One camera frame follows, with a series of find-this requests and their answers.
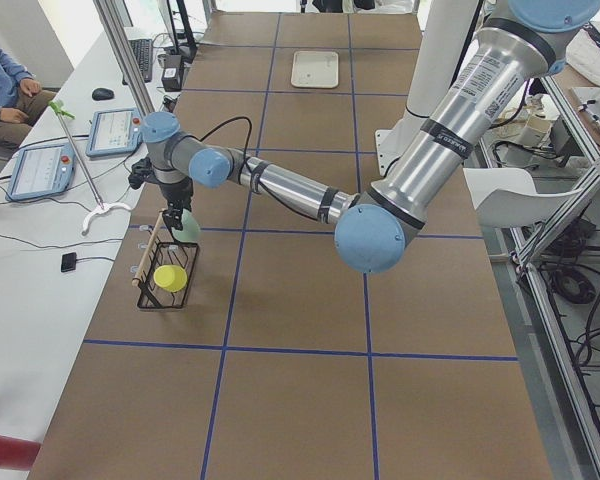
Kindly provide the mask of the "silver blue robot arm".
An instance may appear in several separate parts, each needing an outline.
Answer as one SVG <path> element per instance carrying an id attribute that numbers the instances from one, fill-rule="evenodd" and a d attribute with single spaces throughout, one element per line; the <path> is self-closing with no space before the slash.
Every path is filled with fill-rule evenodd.
<path id="1" fill-rule="evenodd" d="M 233 148 L 212 146 L 167 112 L 148 114 L 141 132 L 149 171 L 182 225 L 192 188 L 232 181 L 335 228 L 341 259 L 362 273 L 395 266 L 423 229 L 427 206 L 522 85 L 554 75 L 568 44 L 600 10 L 598 1 L 435 1 L 403 117 L 380 134 L 380 179 L 349 195 Z"/>

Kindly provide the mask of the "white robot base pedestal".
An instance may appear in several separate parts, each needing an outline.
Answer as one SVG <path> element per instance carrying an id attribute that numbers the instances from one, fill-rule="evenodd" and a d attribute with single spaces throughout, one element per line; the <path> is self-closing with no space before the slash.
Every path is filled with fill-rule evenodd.
<path id="1" fill-rule="evenodd" d="M 404 114 L 392 129 L 375 132 L 382 176 L 397 165 L 457 78 L 482 6 L 479 0 L 430 3 Z"/>

